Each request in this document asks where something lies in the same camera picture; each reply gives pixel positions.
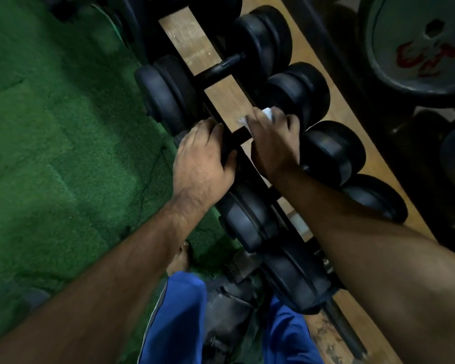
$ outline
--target blue pants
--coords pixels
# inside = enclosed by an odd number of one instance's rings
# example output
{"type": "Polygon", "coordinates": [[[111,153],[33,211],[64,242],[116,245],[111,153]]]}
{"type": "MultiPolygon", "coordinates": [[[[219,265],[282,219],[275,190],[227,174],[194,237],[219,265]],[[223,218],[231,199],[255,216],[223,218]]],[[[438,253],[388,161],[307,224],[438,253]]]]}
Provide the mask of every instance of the blue pants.
{"type": "MultiPolygon", "coordinates": [[[[167,280],[146,329],[139,364],[200,364],[206,285],[177,272],[167,280]]],[[[301,314],[273,298],[262,342],[265,364],[324,364],[301,314]]]]}

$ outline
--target green carpet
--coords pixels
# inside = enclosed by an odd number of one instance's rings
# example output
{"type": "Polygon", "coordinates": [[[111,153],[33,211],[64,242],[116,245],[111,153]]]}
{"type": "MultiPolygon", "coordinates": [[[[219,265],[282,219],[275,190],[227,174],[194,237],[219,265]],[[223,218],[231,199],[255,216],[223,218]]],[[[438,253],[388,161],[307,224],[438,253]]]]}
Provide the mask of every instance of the green carpet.
{"type": "MultiPolygon", "coordinates": [[[[169,199],[175,148],[143,114],[136,67],[93,8],[61,24],[40,0],[0,0],[0,337],[28,289],[58,293],[169,199]]],[[[239,247],[214,210],[189,240],[206,278],[239,247]]]]}

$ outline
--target forearm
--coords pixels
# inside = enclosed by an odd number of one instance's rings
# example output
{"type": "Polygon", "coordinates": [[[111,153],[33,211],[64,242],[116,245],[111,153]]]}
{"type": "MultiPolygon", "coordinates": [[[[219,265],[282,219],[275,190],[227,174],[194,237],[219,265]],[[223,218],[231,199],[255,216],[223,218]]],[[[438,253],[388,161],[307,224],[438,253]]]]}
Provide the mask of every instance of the forearm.
{"type": "Polygon", "coordinates": [[[153,288],[204,213],[168,202],[0,341],[0,363],[115,362],[153,288]]]}
{"type": "Polygon", "coordinates": [[[272,181],[403,360],[455,363],[454,253],[299,169],[272,181]]]}

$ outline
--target weight plate hole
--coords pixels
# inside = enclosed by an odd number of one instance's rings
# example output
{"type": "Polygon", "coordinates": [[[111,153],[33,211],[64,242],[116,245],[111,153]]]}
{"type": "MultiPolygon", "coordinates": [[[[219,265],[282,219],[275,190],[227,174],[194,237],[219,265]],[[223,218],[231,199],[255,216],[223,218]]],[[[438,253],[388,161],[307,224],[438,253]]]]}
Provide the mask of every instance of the weight plate hole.
{"type": "Polygon", "coordinates": [[[440,35],[443,32],[443,28],[445,27],[445,22],[441,21],[440,19],[433,19],[431,22],[426,24],[425,27],[425,37],[427,38],[435,38],[436,36],[440,35]]]}

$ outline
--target wooden floor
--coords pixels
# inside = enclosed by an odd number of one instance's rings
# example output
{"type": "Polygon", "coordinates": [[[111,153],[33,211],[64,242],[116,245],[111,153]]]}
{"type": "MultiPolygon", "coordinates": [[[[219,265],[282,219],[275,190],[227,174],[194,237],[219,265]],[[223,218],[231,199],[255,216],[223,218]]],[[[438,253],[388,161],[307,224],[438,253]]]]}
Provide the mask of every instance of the wooden floor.
{"type": "MultiPolygon", "coordinates": [[[[279,9],[290,25],[293,38],[291,62],[309,62],[325,75],[331,94],[330,110],[326,119],[346,124],[361,138],[367,152],[367,161],[362,172],[376,176],[396,189],[403,196],[408,207],[409,217],[406,225],[433,238],[418,211],[409,201],[282,2],[280,0],[244,0],[243,13],[263,4],[270,4],[279,9]]],[[[175,15],[162,19],[161,25],[194,74],[221,61],[189,9],[183,9],[175,15]]],[[[231,130],[236,130],[239,127],[238,119],[251,110],[248,99],[232,77],[228,77],[208,88],[206,93],[231,130]]],[[[243,145],[243,149],[248,155],[250,154],[249,148],[249,144],[243,145]]],[[[281,200],[280,204],[287,214],[292,211],[291,206],[286,201],[281,200]]],[[[368,349],[367,362],[378,364],[401,362],[376,325],[348,292],[339,292],[336,294],[335,300],[368,349]]],[[[354,360],[334,328],[327,323],[322,314],[308,316],[306,322],[326,363],[340,364],[354,360]]]]}

